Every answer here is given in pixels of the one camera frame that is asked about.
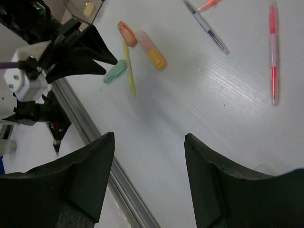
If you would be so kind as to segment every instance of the green highlighter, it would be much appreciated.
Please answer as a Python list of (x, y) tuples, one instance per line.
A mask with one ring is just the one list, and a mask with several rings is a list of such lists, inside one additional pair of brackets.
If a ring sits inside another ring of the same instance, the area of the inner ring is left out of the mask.
[(127, 68), (125, 60), (119, 60), (118, 63), (104, 76), (104, 83), (110, 84), (114, 79), (121, 76)]

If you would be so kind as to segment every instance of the metal rail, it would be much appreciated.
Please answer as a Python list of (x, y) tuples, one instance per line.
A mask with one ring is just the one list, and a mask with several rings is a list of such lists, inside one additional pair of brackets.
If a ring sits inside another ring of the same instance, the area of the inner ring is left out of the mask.
[[(101, 136), (85, 108), (77, 98), (65, 78), (52, 84), (53, 92), (61, 107), (66, 112), (85, 144), (89, 144)], [(108, 187), (125, 212), (132, 227), (160, 228), (160, 225), (149, 211), (125, 171), (114, 157)]]

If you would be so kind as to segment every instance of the white wooden surface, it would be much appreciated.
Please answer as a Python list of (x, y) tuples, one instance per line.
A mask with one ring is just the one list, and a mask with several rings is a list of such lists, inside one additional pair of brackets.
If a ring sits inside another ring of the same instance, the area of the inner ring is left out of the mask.
[[(53, 138), (45, 123), (36, 123), (34, 126), (14, 126), (11, 139), (17, 142), (17, 150), (16, 153), (6, 154), (3, 157), (6, 173), (26, 172), (58, 158), (52, 146)], [(83, 146), (76, 128), (72, 125), (61, 143), (59, 157)], [(109, 189), (105, 193), (99, 223), (95, 224), (95, 228), (101, 227), (131, 227)]]
[[(202, 0), (191, 1), (200, 6)], [(270, 103), (267, 0), (223, 0), (203, 13), (230, 50), (225, 56), (181, 0), (107, 0), (95, 25), (123, 58), (119, 21), (144, 30), (168, 61), (158, 72), (139, 45), (127, 75), (68, 78), (100, 131), (114, 131), (115, 155), (163, 228), (194, 228), (184, 136), (249, 168), (283, 173), (304, 163), (304, 1), (278, 0), (279, 106)]]

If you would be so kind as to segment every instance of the highlighter cap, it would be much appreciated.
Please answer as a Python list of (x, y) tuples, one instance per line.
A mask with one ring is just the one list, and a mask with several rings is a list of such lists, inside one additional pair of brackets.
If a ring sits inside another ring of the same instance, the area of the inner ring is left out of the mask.
[(104, 76), (104, 83), (110, 84), (114, 79), (121, 76), (127, 68), (125, 60), (121, 59), (118, 63), (112, 67), (112, 69)]
[(123, 21), (120, 21), (118, 23), (118, 30), (120, 31), (120, 33), (123, 36), (123, 39), (125, 40), (125, 42), (127, 43), (127, 45), (129, 47), (134, 47), (137, 44), (137, 40), (135, 38), (134, 33), (132, 32), (132, 30), (129, 28), (129, 26), (127, 26), (126, 23), (124, 23)]
[(153, 62), (155, 68), (162, 71), (167, 66), (167, 61), (150, 40), (148, 35), (144, 31), (139, 30), (136, 32), (135, 36), (149, 59)]

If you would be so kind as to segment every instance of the pen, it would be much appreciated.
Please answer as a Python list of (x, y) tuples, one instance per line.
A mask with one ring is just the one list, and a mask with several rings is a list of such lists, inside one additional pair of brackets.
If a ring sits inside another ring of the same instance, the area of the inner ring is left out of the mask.
[(184, 1), (188, 10), (193, 14), (194, 18), (200, 24), (200, 26), (208, 33), (211, 39), (216, 43), (216, 45), (226, 54), (229, 54), (229, 50), (223, 41), (215, 34), (215, 32), (211, 29), (209, 24), (204, 20), (204, 18), (197, 12), (197, 10), (188, 2)]
[(269, 53), (271, 68), (271, 102), (278, 105), (279, 96), (279, 71), (278, 71), (278, 42), (277, 42), (277, 8), (276, 2), (272, 1), (269, 7)]
[(206, 3), (204, 3), (201, 7), (198, 8), (198, 12), (201, 13), (202, 11), (205, 11), (209, 9), (211, 6), (217, 4), (220, 0), (209, 0)]
[(125, 41), (123, 42), (123, 48), (124, 48), (123, 49), (124, 58), (125, 58), (125, 62), (127, 64), (130, 91), (131, 91), (132, 95), (134, 97), (136, 97), (135, 83), (134, 83), (133, 72), (132, 72), (131, 61), (130, 61), (130, 53), (129, 53), (128, 45)]

